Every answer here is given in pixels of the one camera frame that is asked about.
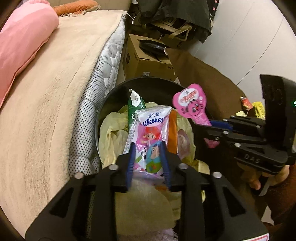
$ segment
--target pink packaging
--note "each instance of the pink packaging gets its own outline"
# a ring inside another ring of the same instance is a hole
[[[186,118],[191,118],[199,125],[211,126],[205,114],[207,98],[198,84],[191,84],[188,88],[178,92],[173,97],[173,105],[178,113]],[[204,138],[209,148],[215,148],[220,142]]]
[[[128,153],[131,143],[136,145],[134,171],[163,174],[160,159],[160,144],[168,144],[168,125],[170,106],[158,105],[136,110],[123,153]]]

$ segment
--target finger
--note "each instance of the finger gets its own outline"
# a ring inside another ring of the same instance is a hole
[[[259,190],[261,188],[261,183],[259,180],[254,180],[249,183],[250,188],[253,188],[255,190]]]
[[[262,173],[262,176],[264,176],[264,177],[272,177],[273,175],[272,174],[269,174],[269,173],[266,173],[266,172],[263,172]]]
[[[290,173],[290,166],[285,166],[278,175],[274,176],[274,183],[272,185],[279,184],[287,179]]]
[[[241,176],[241,179],[245,182],[251,183],[258,180],[260,176],[261,176],[261,172],[253,169],[252,171],[249,171],[249,172],[244,171]]]

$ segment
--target human hand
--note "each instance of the human hand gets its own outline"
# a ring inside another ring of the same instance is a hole
[[[237,165],[244,170],[241,179],[246,181],[250,185],[250,188],[253,188],[255,190],[259,190],[261,188],[261,183],[259,181],[259,177],[261,175],[264,177],[270,177],[269,185],[274,186],[285,181],[290,173],[289,166],[284,166],[284,168],[277,175],[271,175],[266,172],[258,171],[253,167],[241,164],[239,162],[237,163]]]

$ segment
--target yellow package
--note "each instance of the yellow package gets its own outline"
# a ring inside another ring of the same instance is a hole
[[[253,102],[252,105],[255,111],[255,116],[257,118],[265,120],[265,108],[262,102],[256,101],[256,102]]]

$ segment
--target orange wrapper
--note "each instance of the orange wrapper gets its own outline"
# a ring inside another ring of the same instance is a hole
[[[177,111],[171,110],[168,125],[168,151],[177,154],[178,134],[177,134]]]

